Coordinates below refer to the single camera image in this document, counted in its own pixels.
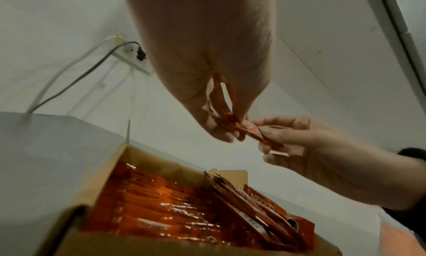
gray table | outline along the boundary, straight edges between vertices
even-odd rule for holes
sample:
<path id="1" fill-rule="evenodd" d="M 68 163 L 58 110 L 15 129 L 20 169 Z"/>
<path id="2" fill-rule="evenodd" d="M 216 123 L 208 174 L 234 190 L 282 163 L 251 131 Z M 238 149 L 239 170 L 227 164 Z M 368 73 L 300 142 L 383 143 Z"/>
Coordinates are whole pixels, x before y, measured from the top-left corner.
<path id="1" fill-rule="evenodd" d="M 124 141 L 73 117 L 0 112 L 1 255 L 35 255 L 61 212 L 87 184 L 87 177 Z M 146 145 L 131 144 L 204 170 Z M 290 213 L 313 221 L 317 233 L 339 246 L 345 256 L 377 255 L 378 236 L 267 196 Z"/>

open cardboard box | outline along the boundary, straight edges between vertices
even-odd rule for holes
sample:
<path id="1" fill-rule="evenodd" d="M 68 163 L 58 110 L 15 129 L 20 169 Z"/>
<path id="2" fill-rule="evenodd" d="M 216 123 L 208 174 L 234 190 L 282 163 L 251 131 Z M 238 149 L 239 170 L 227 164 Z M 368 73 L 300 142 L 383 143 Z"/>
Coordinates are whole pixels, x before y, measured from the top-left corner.
<path id="1" fill-rule="evenodd" d="M 118 160 L 124 161 L 138 169 L 151 174 L 162 176 L 168 180 L 189 186 L 204 186 L 204 174 L 178 163 L 168 161 L 139 150 L 124 143 L 112 155 L 108 162 L 89 182 L 89 185 L 80 192 L 75 201 L 75 209 L 83 212 L 73 212 L 68 216 L 68 223 L 63 224 L 62 235 L 56 238 L 57 246 L 53 249 L 55 256 L 150 256 L 150 255 L 300 255 L 288 252 L 257 251 L 249 248 L 232 248 L 196 242 L 170 241 L 152 239 L 140 236 L 114 236 L 106 233 L 81 232 L 79 229 L 87 214 L 95 205 L 110 173 Z M 235 184 L 243 186 L 248 183 L 247 171 L 219 171 L 221 175 Z M 316 236 L 314 251 L 307 252 L 312 256 L 338 256 L 340 250 L 320 236 Z"/>

